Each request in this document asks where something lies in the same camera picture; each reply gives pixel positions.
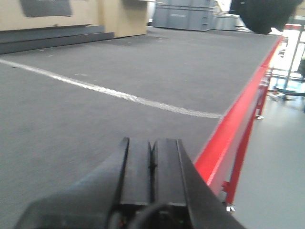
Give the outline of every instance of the red beam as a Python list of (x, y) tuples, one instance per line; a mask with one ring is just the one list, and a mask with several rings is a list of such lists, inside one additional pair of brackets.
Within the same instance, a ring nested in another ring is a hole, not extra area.
[(215, 194), (222, 190), (222, 184), (234, 162), (240, 142), (246, 134), (249, 123), (253, 121), (257, 104), (265, 92), (264, 86), (260, 83), (279, 43), (280, 40), (218, 125), (211, 140), (195, 162), (199, 174)]

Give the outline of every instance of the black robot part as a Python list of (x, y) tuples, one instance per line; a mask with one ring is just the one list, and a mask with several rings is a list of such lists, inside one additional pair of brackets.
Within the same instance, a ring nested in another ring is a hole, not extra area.
[(29, 205), (15, 229), (244, 229), (202, 180), (181, 140), (125, 138), (72, 187)]
[(253, 32), (267, 34), (275, 27), (282, 31), (303, 0), (232, 0), (231, 14), (240, 15)]

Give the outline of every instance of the gray floor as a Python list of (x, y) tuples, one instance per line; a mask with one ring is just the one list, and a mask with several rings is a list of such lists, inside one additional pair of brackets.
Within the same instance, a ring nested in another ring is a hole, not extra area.
[(304, 229), (305, 102), (266, 102), (256, 121), (234, 204), (249, 229)]

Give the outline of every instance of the black cable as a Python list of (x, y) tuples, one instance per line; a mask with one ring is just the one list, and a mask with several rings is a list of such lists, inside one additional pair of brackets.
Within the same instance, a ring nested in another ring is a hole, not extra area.
[(128, 229), (143, 229), (145, 227), (145, 224), (147, 223), (148, 219), (154, 215), (155, 213), (161, 211), (161, 210), (167, 210), (169, 219), (174, 223), (178, 224), (174, 217), (171, 214), (171, 208), (169, 205), (165, 203), (154, 203), (150, 206), (147, 206), (144, 208), (143, 211), (141, 211), (129, 224)]

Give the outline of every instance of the gray storage box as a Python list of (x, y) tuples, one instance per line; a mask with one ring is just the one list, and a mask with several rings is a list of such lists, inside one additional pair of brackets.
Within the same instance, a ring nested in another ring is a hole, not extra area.
[(239, 16), (234, 14), (214, 15), (212, 29), (214, 30), (236, 30)]
[(213, 7), (214, 0), (160, 0), (167, 6)]
[(156, 5), (152, 25), (155, 27), (207, 31), (211, 29), (213, 21), (212, 7)]

